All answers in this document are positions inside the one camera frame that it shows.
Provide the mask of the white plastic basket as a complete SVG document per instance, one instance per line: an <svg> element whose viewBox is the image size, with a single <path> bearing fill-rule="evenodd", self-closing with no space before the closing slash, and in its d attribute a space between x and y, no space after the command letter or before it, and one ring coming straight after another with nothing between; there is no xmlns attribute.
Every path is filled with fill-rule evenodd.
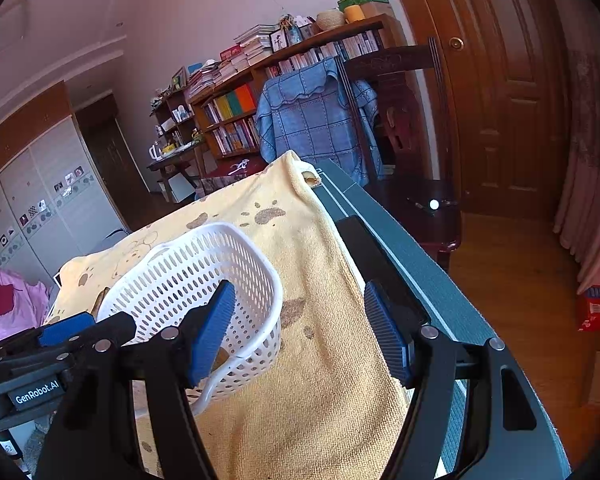
<svg viewBox="0 0 600 480"><path fill-rule="evenodd" d="M140 344L208 304L224 280L235 289L232 317L218 344L227 359L196 380L190 402L195 415L266 372L280 349L283 285L248 236L214 222L152 248L107 292L96 316L100 322L119 312L131 315L131 342Z"/></svg>

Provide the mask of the pink bed blanket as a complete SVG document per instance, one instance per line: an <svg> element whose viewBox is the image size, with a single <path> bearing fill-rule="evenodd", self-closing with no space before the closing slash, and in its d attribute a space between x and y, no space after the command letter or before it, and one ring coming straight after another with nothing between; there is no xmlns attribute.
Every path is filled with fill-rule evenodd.
<svg viewBox="0 0 600 480"><path fill-rule="evenodd" d="M42 282L31 285L19 274L1 269L0 284L14 286L14 308L0 316L0 341L41 326L50 304L45 285Z"/></svg>

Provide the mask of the yellow bear print towel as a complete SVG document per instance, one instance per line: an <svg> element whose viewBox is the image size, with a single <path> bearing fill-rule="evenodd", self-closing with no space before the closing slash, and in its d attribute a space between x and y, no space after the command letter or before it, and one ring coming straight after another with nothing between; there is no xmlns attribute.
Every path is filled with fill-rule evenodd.
<svg viewBox="0 0 600 480"><path fill-rule="evenodd" d="M268 257L283 284L282 346L269 370L196 419L222 479L377 479L403 426L410 397L389 375L319 183L287 152L60 271L50 322L91 310L151 248L208 222L238 226Z"/></svg>

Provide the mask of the white wardrobe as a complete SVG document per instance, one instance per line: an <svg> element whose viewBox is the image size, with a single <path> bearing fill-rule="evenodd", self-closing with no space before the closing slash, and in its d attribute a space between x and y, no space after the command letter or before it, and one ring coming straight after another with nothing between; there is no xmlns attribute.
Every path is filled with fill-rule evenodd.
<svg viewBox="0 0 600 480"><path fill-rule="evenodd" d="M53 287L67 261L125 228L71 116L0 171L0 269L30 284Z"/></svg>

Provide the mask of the white electric kettle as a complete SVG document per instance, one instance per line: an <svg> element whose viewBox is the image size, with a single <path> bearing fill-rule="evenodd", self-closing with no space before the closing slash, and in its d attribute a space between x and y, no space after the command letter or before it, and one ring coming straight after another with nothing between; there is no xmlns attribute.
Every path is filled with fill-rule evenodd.
<svg viewBox="0 0 600 480"><path fill-rule="evenodd" d="M160 150L160 146L157 143L154 143L151 145L151 147L148 150L148 153L152 160L161 160L162 159L162 153Z"/></svg>

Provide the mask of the red gift box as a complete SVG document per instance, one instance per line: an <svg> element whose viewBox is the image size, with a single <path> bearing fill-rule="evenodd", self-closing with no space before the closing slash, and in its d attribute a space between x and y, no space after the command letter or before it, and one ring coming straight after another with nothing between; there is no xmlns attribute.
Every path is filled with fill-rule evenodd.
<svg viewBox="0 0 600 480"><path fill-rule="evenodd" d="M238 156L221 159L215 170L201 179L204 194L208 195L239 180L265 170L266 162L260 155Z"/></svg>

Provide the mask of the small wooden desk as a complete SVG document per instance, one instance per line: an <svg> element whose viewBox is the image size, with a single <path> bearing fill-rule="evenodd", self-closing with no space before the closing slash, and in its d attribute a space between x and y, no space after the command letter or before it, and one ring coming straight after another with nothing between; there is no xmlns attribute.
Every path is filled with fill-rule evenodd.
<svg viewBox="0 0 600 480"><path fill-rule="evenodd" d="M171 204L178 203L171 180L181 177L196 193L207 177L204 153L209 151L206 141L189 143L151 162L147 169L158 174L158 183L164 199Z"/></svg>

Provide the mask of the pink curtain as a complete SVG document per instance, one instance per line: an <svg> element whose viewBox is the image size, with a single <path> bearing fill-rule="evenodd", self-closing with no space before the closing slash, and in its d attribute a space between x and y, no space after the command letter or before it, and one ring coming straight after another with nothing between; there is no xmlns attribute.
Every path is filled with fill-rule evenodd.
<svg viewBox="0 0 600 480"><path fill-rule="evenodd" d="M600 11L591 0L562 0L570 68L568 169L554 232L580 271L578 292L600 285Z"/></svg>

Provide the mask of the small open shelf unit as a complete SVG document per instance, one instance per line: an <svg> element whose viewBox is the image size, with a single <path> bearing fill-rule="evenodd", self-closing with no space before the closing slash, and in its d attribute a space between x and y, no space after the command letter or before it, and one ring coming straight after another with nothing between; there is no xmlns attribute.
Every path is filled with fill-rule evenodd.
<svg viewBox="0 0 600 480"><path fill-rule="evenodd" d="M189 144L196 136L198 124L184 88L166 90L153 98L150 116L156 118L161 134L177 144Z"/></svg>

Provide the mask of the dark wooden chair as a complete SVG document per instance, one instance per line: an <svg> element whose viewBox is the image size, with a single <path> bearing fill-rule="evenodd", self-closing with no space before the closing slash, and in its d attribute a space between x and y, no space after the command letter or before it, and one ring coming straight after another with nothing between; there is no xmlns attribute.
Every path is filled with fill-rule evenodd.
<svg viewBox="0 0 600 480"><path fill-rule="evenodd" d="M438 118L442 138L448 137L449 105L437 41L393 47L364 54L350 61L336 58L338 75L349 105L355 104L353 85L367 81L377 94L378 144L393 154L393 173L383 177L370 170L364 190L411 234L420 247L442 268L449 270L451 255L462 242L462 216L449 178L425 176L422 155L426 136L422 114L407 75L418 70L434 73L439 95Z"/></svg>

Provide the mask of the blue plaid cloth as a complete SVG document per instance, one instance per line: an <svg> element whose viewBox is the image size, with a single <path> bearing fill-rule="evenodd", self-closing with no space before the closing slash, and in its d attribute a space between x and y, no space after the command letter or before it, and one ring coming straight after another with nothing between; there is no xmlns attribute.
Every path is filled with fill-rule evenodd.
<svg viewBox="0 0 600 480"><path fill-rule="evenodd" d="M254 122L266 162L291 150L312 165L331 160L358 185L370 182L334 58L268 80Z"/></svg>

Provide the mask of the wooden bookshelf with books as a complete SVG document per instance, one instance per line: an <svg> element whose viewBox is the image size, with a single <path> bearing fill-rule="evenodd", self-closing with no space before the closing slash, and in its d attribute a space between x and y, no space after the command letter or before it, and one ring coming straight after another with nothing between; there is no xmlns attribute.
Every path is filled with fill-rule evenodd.
<svg viewBox="0 0 600 480"><path fill-rule="evenodd" d="M189 93L187 103L215 160L257 153L260 127L273 123L265 114L325 89L339 77L338 62L404 44L397 18L363 18L280 49L226 81Z"/></svg>

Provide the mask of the brown wooden door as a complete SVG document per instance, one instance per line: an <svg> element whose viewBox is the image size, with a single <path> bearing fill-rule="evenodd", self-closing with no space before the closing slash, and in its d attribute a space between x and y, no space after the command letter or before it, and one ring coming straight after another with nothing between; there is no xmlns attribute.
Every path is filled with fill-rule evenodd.
<svg viewBox="0 0 600 480"><path fill-rule="evenodd" d="M436 40L460 206L550 221L567 165L564 33L554 0L400 0Z"/></svg>

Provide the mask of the woven basket on shelf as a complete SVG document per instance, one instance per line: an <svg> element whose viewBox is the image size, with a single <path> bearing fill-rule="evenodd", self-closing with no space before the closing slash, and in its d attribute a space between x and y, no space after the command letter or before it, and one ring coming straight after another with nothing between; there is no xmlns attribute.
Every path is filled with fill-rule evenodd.
<svg viewBox="0 0 600 480"><path fill-rule="evenodd" d="M347 19L338 9L328 9L316 14L315 23L322 32L328 32L347 24Z"/></svg>

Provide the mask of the yellow jar on shelf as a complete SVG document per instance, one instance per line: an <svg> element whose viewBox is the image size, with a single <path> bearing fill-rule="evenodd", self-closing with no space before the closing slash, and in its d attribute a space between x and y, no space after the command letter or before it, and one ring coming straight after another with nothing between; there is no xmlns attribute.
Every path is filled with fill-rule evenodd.
<svg viewBox="0 0 600 480"><path fill-rule="evenodd" d="M344 16L348 23L362 21L365 18L364 11L358 4L351 4L343 9Z"/></svg>

